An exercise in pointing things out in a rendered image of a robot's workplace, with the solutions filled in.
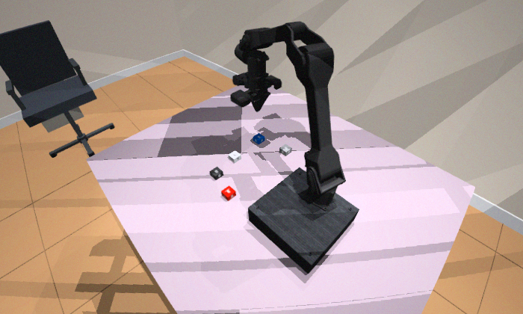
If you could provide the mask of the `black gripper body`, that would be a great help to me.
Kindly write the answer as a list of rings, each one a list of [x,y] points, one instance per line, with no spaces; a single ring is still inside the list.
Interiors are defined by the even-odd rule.
[[[276,90],[282,87],[282,81],[274,76],[269,76],[266,71],[261,74],[252,74],[247,71],[245,76],[248,77],[247,88],[249,90],[245,92],[237,90],[230,94],[230,101],[241,107],[250,104],[251,100],[258,99],[259,93],[267,93],[268,88],[272,85]]]

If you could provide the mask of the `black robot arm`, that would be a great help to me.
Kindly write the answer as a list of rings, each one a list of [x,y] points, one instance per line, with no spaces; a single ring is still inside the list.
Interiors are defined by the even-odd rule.
[[[306,46],[297,47],[295,40],[301,40]],[[306,90],[312,148],[304,155],[309,186],[305,200],[327,211],[338,185],[346,182],[340,155],[332,145],[328,96],[335,59],[332,48],[304,22],[298,21],[274,28],[247,29],[235,47],[235,55],[247,65],[249,73],[261,74],[266,71],[269,57],[257,49],[282,41],[296,76]]]

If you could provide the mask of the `red block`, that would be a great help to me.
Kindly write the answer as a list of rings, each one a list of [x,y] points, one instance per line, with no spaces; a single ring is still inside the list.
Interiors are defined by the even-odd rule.
[[[236,196],[236,192],[228,186],[227,188],[221,191],[221,195],[227,200],[230,201],[233,197]]]

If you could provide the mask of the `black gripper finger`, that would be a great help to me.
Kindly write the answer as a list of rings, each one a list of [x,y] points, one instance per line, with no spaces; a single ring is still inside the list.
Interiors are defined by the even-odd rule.
[[[259,111],[259,106],[260,106],[261,100],[262,100],[261,98],[258,98],[254,101],[251,100],[251,103],[253,104],[253,107],[254,107],[255,111],[257,111],[257,112]]]
[[[270,95],[270,92],[267,92],[265,94],[261,94],[259,93],[259,98],[261,98],[261,102],[260,102],[260,106],[259,106],[259,111],[260,109],[262,108],[263,104],[265,103],[265,101],[267,100],[267,98],[269,97]]]

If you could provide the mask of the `blue block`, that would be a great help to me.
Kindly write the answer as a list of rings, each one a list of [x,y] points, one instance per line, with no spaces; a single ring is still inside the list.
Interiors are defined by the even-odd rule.
[[[253,141],[255,141],[257,144],[260,144],[264,141],[264,136],[258,133],[257,135],[253,136]]]

